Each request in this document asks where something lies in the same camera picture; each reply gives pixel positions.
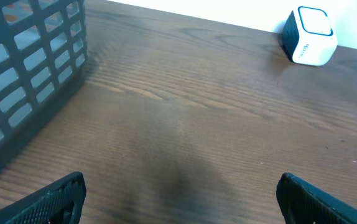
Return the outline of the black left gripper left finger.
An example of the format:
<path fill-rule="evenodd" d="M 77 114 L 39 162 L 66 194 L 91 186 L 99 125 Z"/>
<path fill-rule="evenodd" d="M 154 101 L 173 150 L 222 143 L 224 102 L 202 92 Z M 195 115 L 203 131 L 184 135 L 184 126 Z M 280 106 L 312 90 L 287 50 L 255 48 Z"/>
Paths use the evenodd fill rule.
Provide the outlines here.
<path fill-rule="evenodd" d="M 72 172 L 0 209 L 0 223 L 78 224 L 85 198 L 84 176 L 81 172 Z"/>

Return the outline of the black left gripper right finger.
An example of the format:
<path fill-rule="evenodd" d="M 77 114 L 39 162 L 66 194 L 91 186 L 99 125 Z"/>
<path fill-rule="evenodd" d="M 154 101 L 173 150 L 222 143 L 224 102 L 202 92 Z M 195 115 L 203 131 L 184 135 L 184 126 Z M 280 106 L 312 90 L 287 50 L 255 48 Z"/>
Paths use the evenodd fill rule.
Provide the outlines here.
<path fill-rule="evenodd" d="M 286 224 L 357 224 L 357 209 L 289 172 L 277 184 L 276 199 Z"/>

